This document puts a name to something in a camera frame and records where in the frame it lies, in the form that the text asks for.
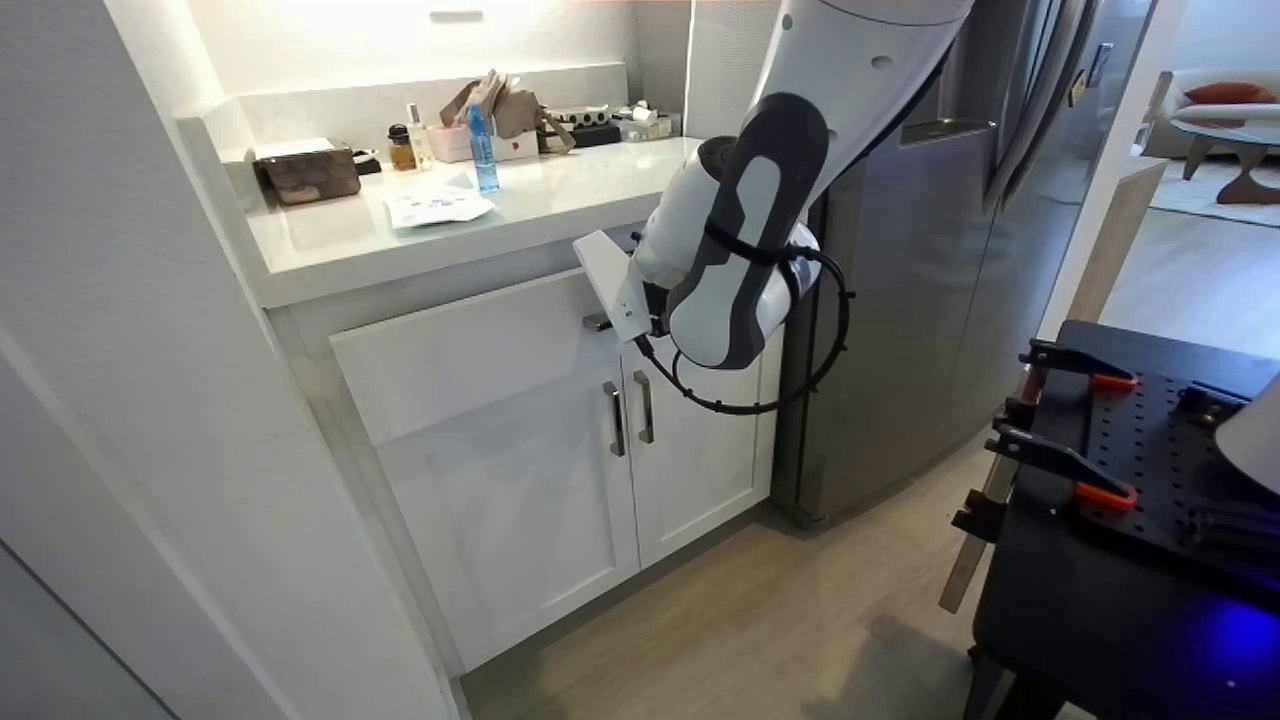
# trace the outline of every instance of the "refrigerator handle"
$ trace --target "refrigerator handle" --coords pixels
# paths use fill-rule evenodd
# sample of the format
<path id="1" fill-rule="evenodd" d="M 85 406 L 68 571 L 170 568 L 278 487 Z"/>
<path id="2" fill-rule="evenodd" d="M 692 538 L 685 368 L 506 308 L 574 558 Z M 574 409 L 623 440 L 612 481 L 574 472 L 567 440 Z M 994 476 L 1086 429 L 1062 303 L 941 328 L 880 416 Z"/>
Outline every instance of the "refrigerator handle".
<path id="1" fill-rule="evenodd" d="M 1034 156 L 1041 152 L 1057 114 L 1069 106 L 1072 84 L 1082 79 L 1086 39 L 1098 15 L 1098 0 L 1063 0 L 1044 48 L 1041 79 L 1034 87 L 1026 123 L 1011 133 L 1009 152 L 990 185 L 990 206 L 1009 206 L 1021 189 Z"/>

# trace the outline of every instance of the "gray floor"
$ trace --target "gray floor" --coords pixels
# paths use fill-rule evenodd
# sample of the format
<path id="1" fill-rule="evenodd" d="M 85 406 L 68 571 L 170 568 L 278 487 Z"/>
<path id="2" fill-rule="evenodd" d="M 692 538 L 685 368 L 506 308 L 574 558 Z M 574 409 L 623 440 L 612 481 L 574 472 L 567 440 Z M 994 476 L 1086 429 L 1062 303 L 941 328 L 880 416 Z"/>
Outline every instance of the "gray floor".
<path id="1" fill-rule="evenodd" d="M 1109 323 L 1280 356 L 1280 228 L 1153 214 Z M 964 443 L 826 532 L 750 515 L 464 680 L 479 720 L 938 720 L 961 718 L 968 622 L 938 607 Z"/>

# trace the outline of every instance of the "cabinet handle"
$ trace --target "cabinet handle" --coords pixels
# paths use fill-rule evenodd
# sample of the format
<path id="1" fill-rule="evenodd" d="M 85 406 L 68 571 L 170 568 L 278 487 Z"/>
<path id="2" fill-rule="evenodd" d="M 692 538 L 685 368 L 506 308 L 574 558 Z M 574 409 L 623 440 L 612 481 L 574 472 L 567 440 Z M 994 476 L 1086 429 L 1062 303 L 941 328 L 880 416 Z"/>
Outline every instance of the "cabinet handle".
<path id="1" fill-rule="evenodd" d="M 653 443 L 653 386 L 643 373 L 635 373 L 634 381 L 639 387 L 639 413 L 643 413 L 639 443 Z"/>
<path id="2" fill-rule="evenodd" d="M 623 458 L 630 451 L 630 443 L 623 443 L 623 396 L 616 394 L 616 386 L 605 386 L 605 396 L 607 396 L 607 409 L 612 409 L 612 443 L 607 443 L 607 451 Z"/>

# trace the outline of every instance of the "black table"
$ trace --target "black table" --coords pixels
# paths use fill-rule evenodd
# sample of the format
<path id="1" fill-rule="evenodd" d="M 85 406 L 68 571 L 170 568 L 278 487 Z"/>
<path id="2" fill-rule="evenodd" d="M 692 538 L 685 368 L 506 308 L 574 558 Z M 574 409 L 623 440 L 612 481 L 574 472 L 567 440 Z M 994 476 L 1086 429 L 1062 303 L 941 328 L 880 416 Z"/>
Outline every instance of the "black table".
<path id="1" fill-rule="evenodd" d="M 1101 323 L 1069 323 L 1062 343 L 1244 396 L 1280 368 Z M 1069 396 L 1082 381 L 1051 375 L 1037 432 L 1082 443 L 1086 413 Z M 1098 718 L 1280 720 L 1280 611 L 1159 554 L 1072 530 L 1049 514 L 1057 496 L 1063 481 L 1021 468 L 978 611 L 968 718 L 995 670 L 1011 670 L 1005 718 L 1057 718 L 1072 699 Z"/>

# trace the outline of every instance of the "stainless steel refrigerator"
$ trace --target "stainless steel refrigerator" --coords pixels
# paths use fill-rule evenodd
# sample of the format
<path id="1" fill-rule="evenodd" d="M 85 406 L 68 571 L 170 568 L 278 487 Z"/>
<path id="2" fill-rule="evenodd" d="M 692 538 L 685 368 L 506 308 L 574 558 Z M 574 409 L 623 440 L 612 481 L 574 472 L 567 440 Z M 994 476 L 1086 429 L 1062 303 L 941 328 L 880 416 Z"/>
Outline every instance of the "stainless steel refrigerator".
<path id="1" fill-rule="evenodd" d="M 817 206 L 852 290 L 849 356 L 783 409 L 771 503 L 844 520 L 964 443 L 1016 386 L 1153 0 L 978 0 L 938 79 Z M 788 323 L 783 386 L 831 340 Z"/>

